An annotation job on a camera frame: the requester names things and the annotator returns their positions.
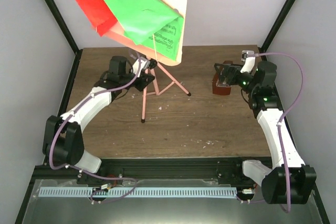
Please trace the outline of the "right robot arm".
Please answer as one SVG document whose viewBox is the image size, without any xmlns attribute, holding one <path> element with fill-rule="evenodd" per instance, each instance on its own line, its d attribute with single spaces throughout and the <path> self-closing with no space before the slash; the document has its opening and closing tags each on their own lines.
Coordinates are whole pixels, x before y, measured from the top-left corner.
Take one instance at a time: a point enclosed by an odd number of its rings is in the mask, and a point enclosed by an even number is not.
<svg viewBox="0 0 336 224">
<path fill-rule="evenodd" d="M 306 204 L 317 175 L 305 164 L 294 146 L 286 125 L 284 111 L 274 90 L 277 66 L 269 61 L 257 65 L 216 63 L 219 82 L 238 85 L 248 95 L 248 105 L 266 138 L 272 160 L 268 168 L 257 160 L 246 160 L 233 170 L 233 177 L 244 184 L 252 179 L 261 187 L 268 204 L 290 206 Z"/>
</svg>

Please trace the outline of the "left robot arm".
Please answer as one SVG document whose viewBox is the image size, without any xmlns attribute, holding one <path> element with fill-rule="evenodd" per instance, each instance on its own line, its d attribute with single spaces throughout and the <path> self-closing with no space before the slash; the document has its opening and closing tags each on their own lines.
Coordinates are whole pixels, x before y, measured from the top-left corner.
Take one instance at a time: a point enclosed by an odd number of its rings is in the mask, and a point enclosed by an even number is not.
<svg viewBox="0 0 336 224">
<path fill-rule="evenodd" d="M 131 87 L 143 91 L 154 75 L 148 70 L 156 67 L 157 61 L 138 56 L 131 63 L 124 56 L 113 56 L 109 68 L 100 76 L 89 94 L 75 107 L 60 116 L 50 116 L 46 122 L 43 153 L 52 169 L 75 166 L 89 172 L 95 184 L 102 184 L 107 170 L 101 167 L 101 159 L 85 150 L 82 133 L 89 122 L 109 106 L 123 90 Z"/>
</svg>

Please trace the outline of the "clear plastic metronome cover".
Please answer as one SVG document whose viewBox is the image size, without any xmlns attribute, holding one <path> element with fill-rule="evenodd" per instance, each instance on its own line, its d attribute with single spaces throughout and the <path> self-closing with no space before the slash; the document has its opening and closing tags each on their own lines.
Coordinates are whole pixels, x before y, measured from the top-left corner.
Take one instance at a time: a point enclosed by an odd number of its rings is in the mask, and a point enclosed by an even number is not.
<svg viewBox="0 0 336 224">
<path fill-rule="evenodd" d="M 231 87 L 231 85 L 227 81 L 227 78 L 218 78 L 215 84 L 216 84 L 216 87 L 218 88 L 230 88 Z"/>
</svg>

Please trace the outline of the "reddish-brown wooden metronome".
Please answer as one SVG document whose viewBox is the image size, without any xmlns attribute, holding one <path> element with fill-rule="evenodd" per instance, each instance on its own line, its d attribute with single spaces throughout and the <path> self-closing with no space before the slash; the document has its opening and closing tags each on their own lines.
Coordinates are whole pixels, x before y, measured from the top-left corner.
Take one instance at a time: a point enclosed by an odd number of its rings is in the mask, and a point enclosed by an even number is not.
<svg viewBox="0 0 336 224">
<path fill-rule="evenodd" d="M 219 81 L 218 72 L 222 69 L 221 65 L 232 64 L 232 63 L 233 63 L 232 61 L 225 60 L 221 64 L 219 63 L 214 64 L 216 73 L 214 74 L 213 79 L 212 79 L 212 93 L 213 94 L 222 95 L 222 96 L 230 95 L 231 90 L 232 90 L 231 86 L 228 86 L 226 83 Z"/>
</svg>

